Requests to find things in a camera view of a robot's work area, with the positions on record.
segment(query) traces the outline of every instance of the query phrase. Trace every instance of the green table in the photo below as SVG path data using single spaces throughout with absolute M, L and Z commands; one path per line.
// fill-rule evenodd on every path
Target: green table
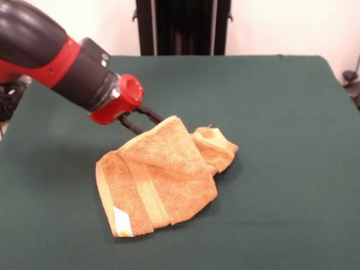
M 95 162 L 134 135 L 33 83 L 0 142 L 0 269 L 360 269 L 360 118 L 324 59 L 115 57 L 111 68 L 137 76 L 163 117 L 239 145 L 218 198 L 191 221 L 115 240 Z

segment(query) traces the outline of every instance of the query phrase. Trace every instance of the white wall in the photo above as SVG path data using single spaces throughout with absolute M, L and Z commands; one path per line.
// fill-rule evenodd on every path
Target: white wall
M 76 40 L 111 54 L 139 55 L 135 0 L 28 0 Z M 341 80 L 360 53 L 360 0 L 232 0 L 228 55 L 321 55 Z

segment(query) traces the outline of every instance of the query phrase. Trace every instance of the orange towel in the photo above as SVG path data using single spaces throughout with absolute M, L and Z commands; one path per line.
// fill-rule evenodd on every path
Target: orange towel
M 96 182 L 114 237 L 134 237 L 193 218 L 217 196 L 213 176 L 238 147 L 217 128 L 189 134 L 171 116 L 96 163 Z

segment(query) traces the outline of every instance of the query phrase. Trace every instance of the towel label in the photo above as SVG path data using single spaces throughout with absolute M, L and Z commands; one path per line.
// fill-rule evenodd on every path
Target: towel label
M 113 211 L 115 217 L 115 227 L 116 227 L 116 231 L 118 232 L 118 235 L 120 237 L 133 237 L 129 215 L 126 212 L 114 206 L 113 206 Z

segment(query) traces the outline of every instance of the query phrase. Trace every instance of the black stand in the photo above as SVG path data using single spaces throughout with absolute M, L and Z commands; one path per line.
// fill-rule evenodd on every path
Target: black stand
M 141 55 L 224 55 L 231 0 L 136 0 Z

